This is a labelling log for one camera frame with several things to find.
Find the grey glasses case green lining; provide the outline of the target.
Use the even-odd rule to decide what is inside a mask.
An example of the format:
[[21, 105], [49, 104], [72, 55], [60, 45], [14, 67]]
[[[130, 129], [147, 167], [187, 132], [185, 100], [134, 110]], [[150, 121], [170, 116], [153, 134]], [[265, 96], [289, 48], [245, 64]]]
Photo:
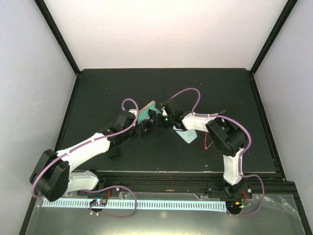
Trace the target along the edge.
[[145, 105], [142, 109], [140, 109], [137, 123], [140, 124], [144, 120], [151, 120], [149, 113], [151, 111], [154, 111], [154, 112], [156, 111], [155, 106], [156, 106], [156, 102], [152, 100], [147, 105]]

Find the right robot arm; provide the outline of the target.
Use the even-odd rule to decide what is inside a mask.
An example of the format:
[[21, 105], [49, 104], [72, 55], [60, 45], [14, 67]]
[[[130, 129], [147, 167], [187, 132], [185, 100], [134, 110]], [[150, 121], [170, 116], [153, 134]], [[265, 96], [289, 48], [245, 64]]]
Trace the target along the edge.
[[192, 142], [197, 131], [208, 133], [223, 155], [224, 173], [222, 190], [225, 196], [234, 197], [240, 192], [242, 156], [250, 145], [248, 134], [235, 121], [226, 117], [226, 110], [217, 114], [183, 112], [174, 99], [161, 103], [162, 113], [157, 114], [156, 126], [170, 128]]

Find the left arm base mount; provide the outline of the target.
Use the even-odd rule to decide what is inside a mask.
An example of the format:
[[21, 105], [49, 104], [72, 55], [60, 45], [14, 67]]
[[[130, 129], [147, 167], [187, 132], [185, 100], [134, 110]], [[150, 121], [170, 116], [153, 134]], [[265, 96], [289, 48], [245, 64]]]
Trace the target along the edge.
[[108, 186], [106, 188], [100, 188], [96, 186], [95, 189], [91, 190], [79, 190], [77, 194], [79, 196], [86, 196], [91, 198], [87, 204], [87, 209], [92, 214], [102, 214], [103, 210], [108, 206], [109, 200], [111, 200], [112, 195], [117, 195], [121, 191], [121, 186]]

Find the black sunglasses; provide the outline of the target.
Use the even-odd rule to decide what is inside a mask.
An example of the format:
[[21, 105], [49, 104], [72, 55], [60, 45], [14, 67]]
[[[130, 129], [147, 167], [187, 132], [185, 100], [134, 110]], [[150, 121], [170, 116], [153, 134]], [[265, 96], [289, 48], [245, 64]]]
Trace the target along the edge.
[[144, 128], [151, 128], [157, 117], [157, 112], [155, 110], [149, 109], [147, 117], [144, 118], [142, 124]]

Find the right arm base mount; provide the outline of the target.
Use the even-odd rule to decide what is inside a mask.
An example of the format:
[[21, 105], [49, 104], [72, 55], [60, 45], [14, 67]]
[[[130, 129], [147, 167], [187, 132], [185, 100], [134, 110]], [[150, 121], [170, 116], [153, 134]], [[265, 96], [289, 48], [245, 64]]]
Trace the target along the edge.
[[213, 181], [207, 183], [209, 198], [225, 201], [226, 210], [234, 215], [239, 215], [243, 208], [250, 207], [252, 202], [251, 188], [240, 181], [232, 186], [226, 181]]

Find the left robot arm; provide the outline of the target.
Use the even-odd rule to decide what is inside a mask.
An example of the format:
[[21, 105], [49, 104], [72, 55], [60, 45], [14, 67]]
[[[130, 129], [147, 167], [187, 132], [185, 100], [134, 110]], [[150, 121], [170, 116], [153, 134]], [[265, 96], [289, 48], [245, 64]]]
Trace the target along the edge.
[[42, 195], [53, 202], [72, 191], [102, 194], [105, 183], [95, 170], [75, 172], [75, 169], [99, 154], [116, 156], [120, 146], [130, 138], [140, 138], [152, 127], [156, 115], [153, 109], [122, 111], [115, 122], [90, 138], [57, 152], [51, 149], [44, 151], [29, 179], [32, 196]]

